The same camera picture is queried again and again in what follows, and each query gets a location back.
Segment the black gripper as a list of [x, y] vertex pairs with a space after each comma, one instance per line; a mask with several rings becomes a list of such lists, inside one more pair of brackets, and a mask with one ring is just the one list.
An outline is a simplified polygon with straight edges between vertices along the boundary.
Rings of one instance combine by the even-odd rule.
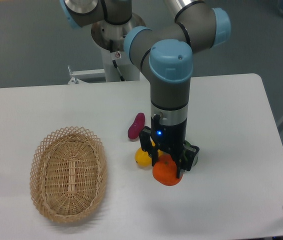
[[176, 177], [179, 179], [184, 171], [189, 172], [197, 164], [200, 148], [196, 145], [184, 144], [187, 119], [177, 125], [163, 125], [160, 124], [160, 120], [158, 114], [151, 117], [151, 128], [145, 126], [140, 131], [141, 149], [148, 153], [152, 167], [164, 152], [171, 155], [173, 160], [177, 160]]

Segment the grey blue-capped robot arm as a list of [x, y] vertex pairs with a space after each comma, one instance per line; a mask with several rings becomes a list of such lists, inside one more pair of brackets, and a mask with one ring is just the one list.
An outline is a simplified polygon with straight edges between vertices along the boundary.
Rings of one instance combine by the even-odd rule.
[[151, 125], [139, 133], [141, 149], [159, 160], [159, 151], [175, 163], [176, 177], [197, 162], [199, 148], [186, 137], [193, 55], [226, 42], [231, 21], [221, 8], [203, 0], [167, 0], [173, 25], [160, 32], [145, 26], [130, 0], [62, 0], [60, 5], [75, 28], [91, 25], [102, 48], [124, 52], [150, 83]]

